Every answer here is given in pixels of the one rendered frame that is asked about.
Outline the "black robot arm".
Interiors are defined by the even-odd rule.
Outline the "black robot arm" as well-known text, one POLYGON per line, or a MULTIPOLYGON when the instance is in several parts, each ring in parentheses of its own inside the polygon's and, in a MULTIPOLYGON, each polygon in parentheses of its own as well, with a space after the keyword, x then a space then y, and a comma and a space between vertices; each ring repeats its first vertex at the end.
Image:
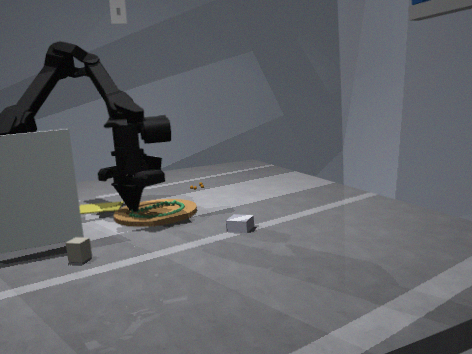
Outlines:
POLYGON ((112 127, 114 147, 139 145, 139 134, 145 143, 171 141, 170 121, 166 115, 144 116, 144 109, 123 91, 120 91, 97 55, 86 53, 82 48, 68 42, 52 44, 45 57, 43 69, 28 89, 13 105, 0 113, 0 135, 36 132, 36 112, 60 79, 82 76, 90 77, 104 99, 109 118, 104 127, 112 127), (74 58, 84 63, 77 68, 74 58))

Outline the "round wooden bead board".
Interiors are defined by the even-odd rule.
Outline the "round wooden bead board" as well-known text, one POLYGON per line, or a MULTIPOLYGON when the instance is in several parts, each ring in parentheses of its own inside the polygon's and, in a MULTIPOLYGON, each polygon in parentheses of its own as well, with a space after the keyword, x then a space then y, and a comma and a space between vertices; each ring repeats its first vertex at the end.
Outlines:
POLYGON ((129 216, 129 214, 132 212, 126 206, 114 212, 113 214, 114 221, 116 223, 119 223, 121 225, 126 225, 126 226, 154 227, 154 226, 160 226, 160 225, 166 225, 166 224, 179 222, 193 216, 196 213, 197 205, 192 201, 182 200, 182 199, 161 199, 161 200, 151 200, 151 201, 146 201, 146 202, 140 202, 139 210, 141 208, 145 209, 145 207, 149 208, 149 206, 152 206, 153 204, 156 205, 157 203, 159 204, 161 202, 164 203, 165 201, 167 202, 169 201, 171 203, 173 200, 176 200, 176 202, 178 201, 180 203, 183 203, 185 208, 171 215, 162 216, 162 217, 154 217, 154 215, 159 215, 163 213, 167 214, 168 212, 171 212, 173 210, 177 210, 180 208, 180 206, 176 204, 174 205, 170 204, 169 206, 164 204, 163 206, 152 208, 151 210, 149 209, 148 211, 144 210, 144 212, 140 211, 140 213, 136 213, 136 212, 133 213, 135 215, 141 215, 141 216, 153 215, 154 218, 133 218, 129 216))

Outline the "small beige cube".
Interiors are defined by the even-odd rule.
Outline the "small beige cube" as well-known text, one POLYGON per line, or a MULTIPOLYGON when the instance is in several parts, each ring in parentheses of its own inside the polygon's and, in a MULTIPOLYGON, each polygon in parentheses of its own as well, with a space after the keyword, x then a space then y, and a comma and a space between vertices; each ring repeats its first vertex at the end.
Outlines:
POLYGON ((83 263, 92 257, 90 238, 72 238, 66 242, 68 262, 83 263))

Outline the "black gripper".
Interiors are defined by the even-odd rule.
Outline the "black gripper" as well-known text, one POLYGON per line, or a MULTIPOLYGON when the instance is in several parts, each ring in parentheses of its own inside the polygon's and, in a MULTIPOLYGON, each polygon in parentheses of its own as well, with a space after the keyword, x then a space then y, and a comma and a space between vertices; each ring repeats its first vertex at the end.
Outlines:
POLYGON ((103 168, 99 171, 99 181, 113 178, 111 186, 118 192, 128 209, 138 212, 143 190, 146 186, 165 182, 161 170, 143 171, 140 144, 127 147, 114 147, 111 156, 115 156, 116 166, 103 168), (134 175, 134 176, 133 176, 134 175))

